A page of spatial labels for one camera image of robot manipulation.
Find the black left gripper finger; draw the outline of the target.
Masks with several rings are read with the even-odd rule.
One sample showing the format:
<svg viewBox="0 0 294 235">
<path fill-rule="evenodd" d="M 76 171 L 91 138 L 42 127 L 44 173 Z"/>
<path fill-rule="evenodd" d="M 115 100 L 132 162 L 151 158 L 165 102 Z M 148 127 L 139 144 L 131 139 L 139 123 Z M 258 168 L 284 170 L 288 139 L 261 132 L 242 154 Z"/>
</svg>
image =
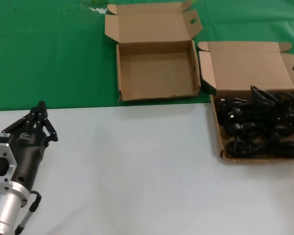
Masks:
<svg viewBox="0 0 294 235">
<path fill-rule="evenodd" d="M 41 125 L 43 120 L 43 101 L 31 108 L 29 113 L 2 130 L 2 133 L 12 133 L 19 129 L 34 127 L 35 124 Z"/>
<path fill-rule="evenodd" d="M 44 127 L 46 128 L 46 130 L 49 133 L 49 135 L 46 138 L 46 141 L 47 142 L 50 142 L 50 141 L 57 142 L 58 135 L 57 135 L 55 128 L 53 127 L 53 125 L 51 124 L 51 122 L 48 119 L 48 112 L 47 112 L 47 108 L 46 108 L 46 103 L 44 101 L 39 101 L 36 128 L 43 131 Z"/>
</svg>

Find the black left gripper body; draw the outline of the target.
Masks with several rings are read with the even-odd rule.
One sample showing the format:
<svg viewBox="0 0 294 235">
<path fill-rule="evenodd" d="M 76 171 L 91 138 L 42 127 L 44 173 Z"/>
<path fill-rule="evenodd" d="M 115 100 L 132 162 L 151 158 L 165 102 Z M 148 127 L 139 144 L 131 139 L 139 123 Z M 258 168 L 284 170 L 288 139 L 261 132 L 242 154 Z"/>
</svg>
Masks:
<svg viewBox="0 0 294 235">
<path fill-rule="evenodd" d="M 12 181 L 31 191 L 43 159 L 47 135 L 42 129 L 19 128 L 10 132 L 10 147 L 17 163 Z"/>
</svg>

